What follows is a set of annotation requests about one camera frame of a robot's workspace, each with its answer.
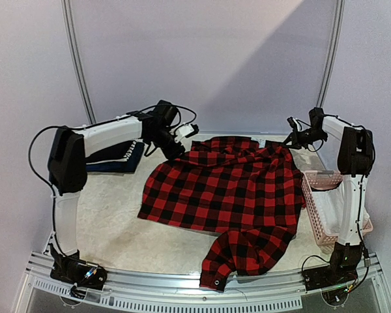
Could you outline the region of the red black plaid shirt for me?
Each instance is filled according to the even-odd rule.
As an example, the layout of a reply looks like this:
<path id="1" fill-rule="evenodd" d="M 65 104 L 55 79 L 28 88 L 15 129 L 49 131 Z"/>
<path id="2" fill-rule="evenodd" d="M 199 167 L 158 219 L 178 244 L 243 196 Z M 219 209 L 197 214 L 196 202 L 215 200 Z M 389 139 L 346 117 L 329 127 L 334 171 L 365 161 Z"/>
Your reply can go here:
<path id="1" fill-rule="evenodd" d="M 214 137 L 154 169 L 138 217 L 215 233 L 199 285 L 223 291 L 231 273 L 262 275 L 283 257 L 304 206 L 302 180 L 278 142 Z"/>

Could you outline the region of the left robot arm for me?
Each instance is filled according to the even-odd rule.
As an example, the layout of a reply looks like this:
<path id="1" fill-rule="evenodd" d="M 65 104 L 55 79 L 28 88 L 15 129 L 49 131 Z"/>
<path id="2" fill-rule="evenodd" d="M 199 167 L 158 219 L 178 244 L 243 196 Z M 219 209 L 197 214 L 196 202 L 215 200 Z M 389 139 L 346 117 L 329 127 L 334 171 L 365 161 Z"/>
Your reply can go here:
<path id="1" fill-rule="evenodd" d="M 162 150 L 170 160 L 185 151 L 181 141 L 197 133 L 190 122 L 171 126 L 178 107 L 161 100 L 150 112 L 134 111 L 95 125 L 58 127 L 48 160 L 50 183 L 56 193 L 54 232 L 60 253 L 78 251 L 76 217 L 80 192 L 87 182 L 86 159 L 119 143 L 142 140 Z"/>

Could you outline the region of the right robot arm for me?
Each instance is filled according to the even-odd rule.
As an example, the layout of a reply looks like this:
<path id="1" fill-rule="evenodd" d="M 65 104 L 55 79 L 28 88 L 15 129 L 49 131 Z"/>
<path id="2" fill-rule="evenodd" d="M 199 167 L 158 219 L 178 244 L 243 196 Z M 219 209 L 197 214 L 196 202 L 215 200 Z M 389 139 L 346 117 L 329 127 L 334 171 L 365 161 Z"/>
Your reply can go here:
<path id="1" fill-rule="evenodd" d="M 361 258 L 368 258 L 363 240 L 366 185 L 375 162 L 372 132 L 362 125 L 344 121 L 337 115 L 325 114 L 322 108 L 309 111 L 308 128 L 289 117 L 292 132 L 283 142 L 293 149 L 307 148 L 314 142 L 324 143 L 329 136 L 340 141 L 337 167 L 343 183 L 343 213 L 338 239 L 325 268 L 324 279 L 338 284 L 354 271 Z"/>

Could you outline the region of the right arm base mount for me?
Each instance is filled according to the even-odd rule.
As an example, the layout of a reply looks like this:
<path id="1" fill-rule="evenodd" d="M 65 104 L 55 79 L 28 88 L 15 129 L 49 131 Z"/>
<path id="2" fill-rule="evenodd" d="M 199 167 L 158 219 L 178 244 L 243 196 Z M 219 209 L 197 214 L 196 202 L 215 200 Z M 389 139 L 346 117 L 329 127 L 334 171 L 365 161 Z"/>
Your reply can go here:
<path id="1" fill-rule="evenodd" d="M 351 293 L 368 277 L 369 268 L 359 276 L 356 266 L 334 268 L 331 265 L 301 269 L 301 275 L 307 291 L 325 288 L 340 288 L 344 293 Z"/>

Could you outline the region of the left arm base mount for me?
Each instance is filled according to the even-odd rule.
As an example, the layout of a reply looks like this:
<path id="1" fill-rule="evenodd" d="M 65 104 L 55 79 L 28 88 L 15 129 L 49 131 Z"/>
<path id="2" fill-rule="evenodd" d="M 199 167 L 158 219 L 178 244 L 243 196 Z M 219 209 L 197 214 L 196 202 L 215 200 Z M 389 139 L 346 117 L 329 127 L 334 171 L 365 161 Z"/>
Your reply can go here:
<path id="1" fill-rule="evenodd" d="M 50 277 L 77 287 L 102 290 L 108 273 L 99 265 L 88 265 L 77 258 L 54 256 Z"/>

